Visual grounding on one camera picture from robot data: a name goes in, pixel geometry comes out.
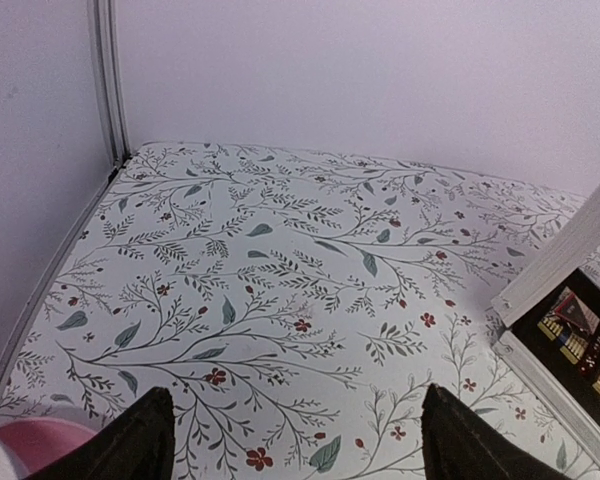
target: floral pattern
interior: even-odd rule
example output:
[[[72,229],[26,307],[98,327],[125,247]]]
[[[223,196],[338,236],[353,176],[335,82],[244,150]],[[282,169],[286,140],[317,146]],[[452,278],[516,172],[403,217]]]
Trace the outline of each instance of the floral pattern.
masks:
[[[0,424],[98,427],[163,385],[180,478],[416,478],[436,381],[546,463],[599,478],[490,350],[490,299],[581,202],[368,156],[145,146],[50,285]],[[600,249],[584,270],[600,284]]]

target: pink object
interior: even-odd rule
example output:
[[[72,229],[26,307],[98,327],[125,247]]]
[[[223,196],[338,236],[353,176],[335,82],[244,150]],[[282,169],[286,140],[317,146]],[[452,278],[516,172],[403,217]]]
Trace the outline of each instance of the pink object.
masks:
[[[2,425],[0,442],[35,473],[72,452],[96,434],[68,420],[31,417]]]

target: green leaf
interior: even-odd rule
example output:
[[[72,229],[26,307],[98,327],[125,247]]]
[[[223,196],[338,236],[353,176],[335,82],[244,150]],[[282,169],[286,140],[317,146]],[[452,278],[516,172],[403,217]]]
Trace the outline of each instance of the green leaf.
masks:
[[[133,337],[136,336],[136,333],[138,333],[139,328],[140,322],[125,328],[122,332],[118,334],[118,336],[113,342],[120,348],[125,348],[127,345],[129,345],[129,343],[131,343]]]
[[[233,308],[227,297],[224,297],[224,305],[222,306],[222,323],[230,325],[236,320],[236,309]]]
[[[266,235],[273,232],[273,229],[266,223],[261,223],[256,228],[247,233],[247,237],[257,237],[258,235]]]
[[[511,247],[507,247],[507,252],[509,253],[509,255],[511,255],[512,257],[524,257],[524,253],[519,252],[517,250],[514,250]]]
[[[364,182],[362,184],[362,186],[371,194],[374,195],[373,193],[373,187],[371,186],[371,184],[369,182]]]
[[[558,467],[558,470],[560,471],[564,471],[564,469],[567,468],[567,447],[564,444],[564,440],[562,440],[562,445],[560,445],[560,449],[558,450],[556,467]]]
[[[333,464],[336,463],[338,453],[340,453],[340,435],[334,438],[331,443],[320,447],[311,456],[309,465],[315,467],[318,473],[328,472],[333,467]]]
[[[378,274],[378,266],[376,265],[376,257],[367,253],[365,251],[362,252],[362,264],[367,271],[373,275],[374,277]]]
[[[331,250],[332,252],[338,252],[338,253],[341,253],[342,255],[346,256],[346,253],[344,253],[338,247],[334,247],[330,243],[323,242],[322,240],[316,240],[315,243],[316,243],[316,245],[320,245],[321,247],[324,247],[327,250]]]
[[[198,354],[194,355],[193,357],[191,357],[191,359],[192,360],[208,360],[210,358],[216,358],[216,357],[219,357],[220,355],[222,355],[225,348],[227,348],[227,347],[210,348],[209,350],[206,350],[202,353],[198,353]]]
[[[58,325],[56,328],[60,331],[69,330],[70,328],[84,327],[89,320],[87,314],[82,310],[78,310],[67,318],[62,325]]]
[[[498,409],[497,408],[490,408],[490,407],[487,407],[487,408],[476,408],[474,410],[474,413],[476,413],[477,415],[486,415],[487,413],[494,412],[496,410],[498,410]]]
[[[269,255],[266,253],[259,252],[258,250],[249,250],[247,252],[247,257],[249,258],[269,258]]]
[[[73,404],[73,400],[71,400],[64,393],[54,393],[53,395],[51,395],[51,400],[53,400],[54,402],[67,402]]]
[[[389,237],[391,237],[391,232],[388,228],[385,228],[380,234],[376,237],[379,243],[387,243],[389,241]]]
[[[125,382],[127,382],[129,390],[131,390],[135,395],[138,391],[138,380],[136,379],[136,377],[134,377],[131,373],[127,372],[126,370],[120,370],[118,372],[118,376],[122,378]]]
[[[189,190],[187,190],[187,193],[184,194],[184,198],[187,198],[189,195],[195,195],[200,190],[202,190],[202,187],[200,185],[194,185]]]

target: white wall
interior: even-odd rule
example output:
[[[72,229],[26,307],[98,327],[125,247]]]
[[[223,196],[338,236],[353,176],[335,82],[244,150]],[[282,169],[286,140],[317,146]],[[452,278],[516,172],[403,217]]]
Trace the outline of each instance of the white wall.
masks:
[[[119,0],[135,147],[400,156],[588,193],[600,0]]]
[[[0,354],[106,180],[87,2],[0,0]]]

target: red flower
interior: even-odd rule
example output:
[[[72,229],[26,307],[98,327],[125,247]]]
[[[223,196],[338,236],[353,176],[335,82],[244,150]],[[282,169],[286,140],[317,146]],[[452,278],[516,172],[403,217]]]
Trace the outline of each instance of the red flower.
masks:
[[[267,457],[267,451],[258,447],[258,450],[249,450],[247,452],[247,465],[250,467],[255,467],[258,472],[261,472],[262,469],[267,467],[273,467],[273,459],[271,457]]]
[[[396,440],[401,441],[403,437],[407,436],[407,432],[403,432],[400,425],[396,425],[396,427],[393,429],[393,432],[391,432],[391,436]]]
[[[420,315],[420,320],[424,322],[424,326],[427,328],[431,328],[431,325],[436,324],[435,317],[430,313],[423,313],[422,315]]]
[[[214,369],[211,370],[211,373],[207,373],[204,376],[204,379],[209,383],[213,383],[217,387],[221,383],[227,381],[226,376],[227,372],[225,372],[224,370],[218,370],[214,367]]]
[[[294,323],[293,326],[296,327],[296,332],[303,332],[303,333],[306,333],[306,331],[311,328],[311,324],[309,322],[305,322],[302,319],[300,319],[296,323]]]
[[[169,284],[160,285],[156,291],[158,292],[158,295],[162,295],[164,297],[169,293],[170,288],[171,288],[171,285],[169,285]]]
[[[473,392],[475,390],[476,386],[477,386],[476,382],[472,382],[470,378],[465,378],[464,385],[462,385],[462,388],[464,388],[465,390],[469,390],[470,392]]]

